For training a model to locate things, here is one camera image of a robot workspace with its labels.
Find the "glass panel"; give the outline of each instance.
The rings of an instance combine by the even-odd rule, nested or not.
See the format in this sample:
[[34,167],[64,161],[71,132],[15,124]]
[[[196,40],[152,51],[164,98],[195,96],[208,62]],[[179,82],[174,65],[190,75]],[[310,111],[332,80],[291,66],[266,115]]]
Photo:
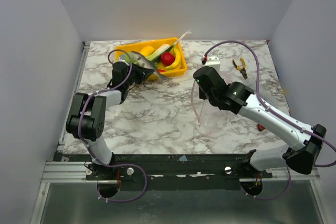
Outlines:
[[[264,182],[263,197],[281,192],[287,182]],[[129,198],[139,192],[120,192]],[[292,182],[284,197],[253,200],[241,191],[147,191],[130,203],[98,200],[95,184],[51,184],[42,223],[322,223],[308,180]]]

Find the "banana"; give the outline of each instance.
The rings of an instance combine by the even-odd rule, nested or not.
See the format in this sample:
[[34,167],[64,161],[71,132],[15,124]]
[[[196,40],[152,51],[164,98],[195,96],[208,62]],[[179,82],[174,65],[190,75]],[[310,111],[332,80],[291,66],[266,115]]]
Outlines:
[[174,47],[173,50],[174,50],[174,54],[175,54],[175,60],[171,65],[166,67],[167,70],[180,69],[181,68],[181,54],[180,54],[180,51],[176,47]]

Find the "black metal frame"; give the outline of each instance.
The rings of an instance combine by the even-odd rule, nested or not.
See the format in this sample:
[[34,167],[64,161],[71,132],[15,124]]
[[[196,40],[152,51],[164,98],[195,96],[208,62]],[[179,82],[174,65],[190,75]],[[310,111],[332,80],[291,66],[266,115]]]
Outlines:
[[[225,189],[240,190],[239,179],[256,178],[258,172],[246,169],[244,160],[250,154],[115,154],[115,164],[137,164],[147,174],[147,190],[205,190]],[[69,162],[91,162],[88,154],[64,155],[56,153],[54,161],[61,161],[63,157]],[[225,172],[225,167],[231,167],[230,174]],[[117,180],[117,170],[105,168],[100,165],[88,163],[92,170],[86,180]],[[142,190],[143,174],[134,168],[133,175],[127,174],[129,166],[118,169],[122,190]],[[272,174],[262,172],[262,178],[272,178]]]

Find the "yellow tray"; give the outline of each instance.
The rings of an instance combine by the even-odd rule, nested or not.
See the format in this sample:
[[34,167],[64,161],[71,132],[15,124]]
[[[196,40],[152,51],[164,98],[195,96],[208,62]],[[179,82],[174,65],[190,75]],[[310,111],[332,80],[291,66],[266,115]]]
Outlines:
[[[122,49],[122,50],[125,50],[126,52],[130,52],[130,51],[140,52],[142,48],[144,48],[146,46],[152,46],[152,47],[154,47],[154,51],[156,51],[163,44],[172,45],[177,40],[178,40],[178,38],[151,40],[151,41],[140,42],[140,43],[120,45],[120,46],[117,46],[116,49]],[[185,63],[185,59],[184,59],[184,55],[183,55],[183,51],[182,51],[180,43],[177,43],[176,47],[180,51],[181,58],[182,58],[181,59],[181,68],[166,71],[166,72],[161,72],[161,74],[163,74],[164,76],[167,76],[167,77],[182,76],[184,74],[184,72],[187,71],[187,64]],[[115,60],[118,61],[119,56],[122,55],[122,54],[123,54],[123,52],[117,51],[115,53],[115,56],[116,56]],[[148,80],[157,80],[157,76],[152,74],[151,76],[149,76]]]

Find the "green vegetable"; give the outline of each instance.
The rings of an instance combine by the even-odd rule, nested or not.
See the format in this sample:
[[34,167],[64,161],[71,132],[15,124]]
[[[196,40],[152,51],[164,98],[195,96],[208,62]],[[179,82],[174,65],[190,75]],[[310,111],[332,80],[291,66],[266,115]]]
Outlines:
[[151,55],[149,55],[147,57],[147,60],[155,61],[157,58],[159,58],[161,56],[161,54],[163,54],[164,52],[166,52],[166,50],[168,48],[169,48],[169,44],[163,44],[154,53],[152,53]]
[[[132,63],[134,64],[138,64],[137,61],[134,59],[134,56],[131,52],[128,52],[128,54],[131,56],[132,58]],[[128,58],[128,56],[126,54],[122,54],[120,57],[123,57],[125,62],[127,62],[128,64],[130,63],[130,59]]]
[[170,52],[173,49],[173,47],[175,47],[177,43],[179,43],[180,40],[182,40],[187,34],[191,34],[191,31],[189,30],[185,32],[184,34],[182,34],[182,36],[174,44],[172,44],[165,52]]

